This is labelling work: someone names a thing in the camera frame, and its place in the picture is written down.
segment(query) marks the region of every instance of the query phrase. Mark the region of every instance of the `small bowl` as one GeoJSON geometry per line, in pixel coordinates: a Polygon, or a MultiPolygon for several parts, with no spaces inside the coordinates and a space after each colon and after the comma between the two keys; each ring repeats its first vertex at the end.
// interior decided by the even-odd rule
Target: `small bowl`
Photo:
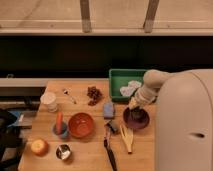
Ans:
{"type": "Polygon", "coordinates": [[[94,130],[94,121],[87,113],[73,115],[68,123],[70,134],[76,138],[83,138],[94,130]]]}
{"type": "Polygon", "coordinates": [[[140,117],[134,119],[131,116],[130,109],[126,108],[123,112],[123,120],[126,123],[126,126],[133,129],[143,129],[149,124],[149,115],[144,109],[139,110],[140,117]]]}
{"type": "Polygon", "coordinates": [[[72,151],[70,150],[70,147],[67,144],[61,144],[56,149],[56,156],[58,159],[67,160],[71,154],[72,151]]]}

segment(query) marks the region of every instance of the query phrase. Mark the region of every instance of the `wooden tongs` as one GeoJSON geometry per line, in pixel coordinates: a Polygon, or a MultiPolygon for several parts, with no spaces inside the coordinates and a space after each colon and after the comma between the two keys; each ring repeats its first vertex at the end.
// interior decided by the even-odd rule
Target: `wooden tongs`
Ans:
{"type": "Polygon", "coordinates": [[[128,154],[132,154],[133,130],[127,128],[125,125],[120,125],[120,132],[122,139],[126,145],[128,154]]]}

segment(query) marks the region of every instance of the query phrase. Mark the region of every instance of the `wooden table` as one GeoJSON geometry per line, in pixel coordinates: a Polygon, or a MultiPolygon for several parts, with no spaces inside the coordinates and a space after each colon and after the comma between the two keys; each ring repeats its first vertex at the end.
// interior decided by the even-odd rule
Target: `wooden table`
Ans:
{"type": "MultiPolygon", "coordinates": [[[[65,122],[78,112],[91,114],[95,121],[95,133],[86,140],[74,137],[70,137],[68,141],[60,140],[52,133],[57,112],[49,113],[44,105],[40,105],[19,164],[19,171],[112,171],[103,147],[104,124],[107,120],[103,119],[102,108],[105,102],[110,101],[108,80],[50,81],[46,91],[56,93],[59,111],[63,112],[65,122]],[[87,96],[89,86],[96,86],[104,96],[95,106],[87,104],[90,100],[87,96]],[[63,94],[62,88],[66,88],[72,94],[77,104],[73,104],[68,96],[63,94]],[[30,144],[36,138],[43,138],[49,143],[49,152],[43,157],[35,156],[30,150],[30,144]],[[63,143],[68,144],[73,151],[72,158],[65,162],[57,159],[55,155],[57,146],[63,143]]],[[[122,113],[125,108],[125,104],[115,103],[115,122],[118,125],[123,123],[122,113]]],[[[118,171],[154,171],[155,106],[147,106],[146,110],[150,116],[150,124],[145,129],[134,132],[133,154],[127,154],[120,134],[111,137],[111,148],[115,154],[118,171]]]]}

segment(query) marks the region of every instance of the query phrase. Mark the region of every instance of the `small cup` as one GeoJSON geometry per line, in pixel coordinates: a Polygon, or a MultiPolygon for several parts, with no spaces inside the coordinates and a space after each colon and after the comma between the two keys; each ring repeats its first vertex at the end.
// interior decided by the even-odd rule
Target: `small cup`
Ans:
{"type": "Polygon", "coordinates": [[[66,139],[69,135],[68,126],[65,122],[62,123],[61,134],[57,134],[56,125],[53,126],[53,133],[61,139],[66,139]]]}
{"type": "Polygon", "coordinates": [[[72,151],[70,150],[70,147],[67,144],[59,145],[56,149],[56,156],[58,159],[67,160],[71,154],[72,151]]]}
{"type": "Polygon", "coordinates": [[[45,92],[41,98],[41,103],[44,104],[49,112],[56,112],[58,105],[56,103],[56,95],[53,92],[45,92]]]}

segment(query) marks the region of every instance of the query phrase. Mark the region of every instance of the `black chair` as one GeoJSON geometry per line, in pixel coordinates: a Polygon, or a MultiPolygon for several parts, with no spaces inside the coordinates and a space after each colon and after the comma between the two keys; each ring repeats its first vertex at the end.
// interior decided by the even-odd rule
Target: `black chair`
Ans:
{"type": "Polygon", "coordinates": [[[22,139],[19,138],[20,129],[18,127],[9,127],[17,118],[10,112],[0,109],[0,170],[17,164],[21,156],[2,161],[6,148],[17,148],[21,146],[22,139]]]}

